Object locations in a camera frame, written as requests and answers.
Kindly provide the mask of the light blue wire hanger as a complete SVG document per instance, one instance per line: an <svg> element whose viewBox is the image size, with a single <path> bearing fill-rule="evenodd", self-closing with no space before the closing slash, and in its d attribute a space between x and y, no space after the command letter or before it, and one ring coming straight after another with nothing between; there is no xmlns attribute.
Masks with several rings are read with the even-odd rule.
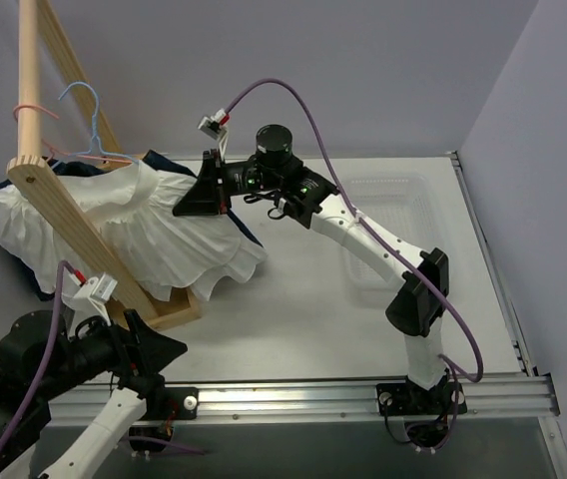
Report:
<svg viewBox="0 0 567 479"><path fill-rule="evenodd" d="M130 155L107 151L104 149L102 139L99 133L100 97L98 93L95 91L95 89L89 83L84 81L74 81L68 84L65 90L59 95L58 100L62 101L64 97L72 89L79 87L83 87L87 89L94 100L94 107L90 117L91 136L87 150L70 153L69 156L82 158L86 160L95 160L95 161L100 160L106 162L113 162L122 165L137 164L139 160Z"/></svg>

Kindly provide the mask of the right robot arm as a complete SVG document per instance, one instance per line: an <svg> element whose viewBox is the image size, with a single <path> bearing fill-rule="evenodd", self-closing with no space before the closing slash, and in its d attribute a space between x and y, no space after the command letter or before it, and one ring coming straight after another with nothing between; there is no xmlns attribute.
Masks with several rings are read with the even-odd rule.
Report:
<svg viewBox="0 0 567 479"><path fill-rule="evenodd" d="M311 170L293 153L288 128L260 128L255 152L233 163L225 158L228 128L205 117L199 129L218 145L203 153L195 184L174 205L174 216L226 215L234 197L248 204L270 202L271 219L294 220L333 240L383 279L401 280L385 316L404 336L410 382L407 399L422 412L438 405L445 376L440 318L448 307L444 301L449 292L448 256L439 248L423 250L372 221L335 181Z"/></svg>

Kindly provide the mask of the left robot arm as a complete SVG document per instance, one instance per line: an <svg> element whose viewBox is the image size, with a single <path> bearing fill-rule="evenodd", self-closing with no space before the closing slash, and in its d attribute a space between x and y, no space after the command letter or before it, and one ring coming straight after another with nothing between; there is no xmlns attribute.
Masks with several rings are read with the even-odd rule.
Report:
<svg viewBox="0 0 567 479"><path fill-rule="evenodd" d="M166 406L162 370L185 354L187 346L149 327L133 309L126 327L95 315L69 336L56 334L41 379L35 374L49 340L52 313L38 310L19 317L0 340L0 437L9 438L0 452L0 473L34 445L51 420L51 400L103 372L133 390L130 407L143 418L158 416Z"/></svg>

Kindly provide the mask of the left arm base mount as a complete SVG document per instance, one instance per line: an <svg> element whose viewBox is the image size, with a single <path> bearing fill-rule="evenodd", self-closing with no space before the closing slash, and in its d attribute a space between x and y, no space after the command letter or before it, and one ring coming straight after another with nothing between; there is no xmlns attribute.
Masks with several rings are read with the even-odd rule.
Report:
<svg viewBox="0 0 567 479"><path fill-rule="evenodd" d="M176 427L180 422L198 416L199 389L196 387L166 387L147 406L147 412L128 429L124 442L138 453L181 452L196 454L194 448L177 443Z"/></svg>

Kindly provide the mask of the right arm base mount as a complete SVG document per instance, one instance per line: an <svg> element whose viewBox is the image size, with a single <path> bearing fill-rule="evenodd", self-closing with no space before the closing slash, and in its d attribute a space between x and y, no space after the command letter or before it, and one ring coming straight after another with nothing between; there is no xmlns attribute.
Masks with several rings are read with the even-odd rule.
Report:
<svg viewBox="0 0 567 479"><path fill-rule="evenodd" d="M430 389L405 379L377 383L375 392L386 432L416 453L436 454L449 442L459 416L468 412L460 381L449 370Z"/></svg>

